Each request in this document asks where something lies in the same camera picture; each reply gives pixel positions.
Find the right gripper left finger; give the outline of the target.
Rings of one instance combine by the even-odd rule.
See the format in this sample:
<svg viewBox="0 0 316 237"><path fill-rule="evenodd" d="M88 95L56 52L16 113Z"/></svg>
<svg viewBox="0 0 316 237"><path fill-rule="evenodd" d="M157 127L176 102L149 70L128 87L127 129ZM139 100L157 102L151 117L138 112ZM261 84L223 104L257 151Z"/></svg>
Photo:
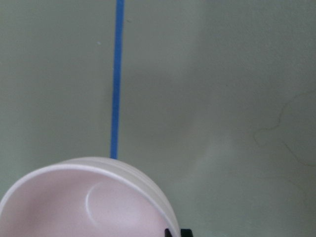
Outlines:
<svg viewBox="0 0 316 237"><path fill-rule="evenodd" d="M165 229L165 230L164 230L164 236L165 236L165 237L171 237L171 232L170 232L169 229Z"/></svg>

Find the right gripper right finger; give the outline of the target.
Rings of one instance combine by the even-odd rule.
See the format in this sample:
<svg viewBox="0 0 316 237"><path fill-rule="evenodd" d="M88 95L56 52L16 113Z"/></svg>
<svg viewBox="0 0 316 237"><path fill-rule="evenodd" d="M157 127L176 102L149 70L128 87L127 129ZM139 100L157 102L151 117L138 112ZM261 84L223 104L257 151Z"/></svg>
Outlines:
<svg viewBox="0 0 316 237"><path fill-rule="evenodd" d="M193 237L193 232L191 229L181 229L181 237Z"/></svg>

